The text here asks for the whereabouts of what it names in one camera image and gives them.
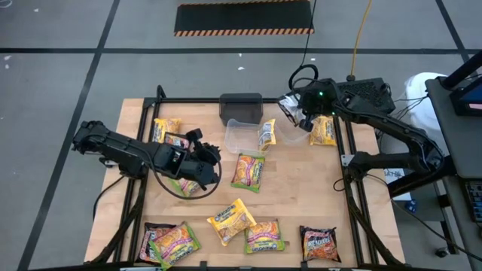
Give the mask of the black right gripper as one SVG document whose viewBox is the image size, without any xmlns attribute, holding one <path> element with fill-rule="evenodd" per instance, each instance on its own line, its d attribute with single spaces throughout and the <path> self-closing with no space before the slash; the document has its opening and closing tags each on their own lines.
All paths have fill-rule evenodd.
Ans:
<svg viewBox="0 0 482 271">
<path fill-rule="evenodd" d="M 300 128 L 313 130 L 314 115 L 334 114 L 334 103 L 338 100 L 337 84 L 332 79 L 313 80 L 300 90 L 300 108 L 306 115 Z"/>
</svg>

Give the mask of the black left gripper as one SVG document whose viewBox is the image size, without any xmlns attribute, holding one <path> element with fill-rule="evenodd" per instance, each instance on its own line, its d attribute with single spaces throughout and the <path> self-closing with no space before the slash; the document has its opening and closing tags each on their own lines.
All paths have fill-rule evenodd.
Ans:
<svg viewBox="0 0 482 271">
<path fill-rule="evenodd" d="M 202 131 L 200 129 L 194 129 L 186 133 L 186 138 L 190 143 L 194 143 L 194 155 L 199 160 L 215 165 L 221 161 L 221 155 L 219 147 L 215 145 L 210 145 L 208 143 L 196 142 L 203 137 Z"/>
</svg>

